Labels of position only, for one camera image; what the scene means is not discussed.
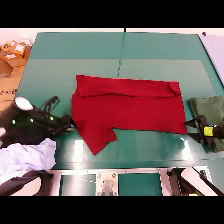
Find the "dark green fabric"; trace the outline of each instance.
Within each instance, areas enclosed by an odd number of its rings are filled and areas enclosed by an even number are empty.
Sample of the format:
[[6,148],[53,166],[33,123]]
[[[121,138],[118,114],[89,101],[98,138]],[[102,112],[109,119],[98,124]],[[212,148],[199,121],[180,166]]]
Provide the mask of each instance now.
[[[190,106],[194,117],[205,115],[209,124],[223,124],[224,96],[192,98],[190,99]],[[214,138],[214,143],[211,148],[215,153],[224,151],[224,139]]]

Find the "white fabric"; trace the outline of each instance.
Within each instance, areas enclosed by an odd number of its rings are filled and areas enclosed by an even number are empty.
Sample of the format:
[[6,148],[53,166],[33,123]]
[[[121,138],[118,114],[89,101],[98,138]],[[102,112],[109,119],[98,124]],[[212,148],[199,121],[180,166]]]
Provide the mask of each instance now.
[[0,184],[31,170],[50,170],[55,165],[56,142],[46,138],[39,145],[12,144],[0,149]]
[[224,85],[224,36],[199,35],[199,37]]

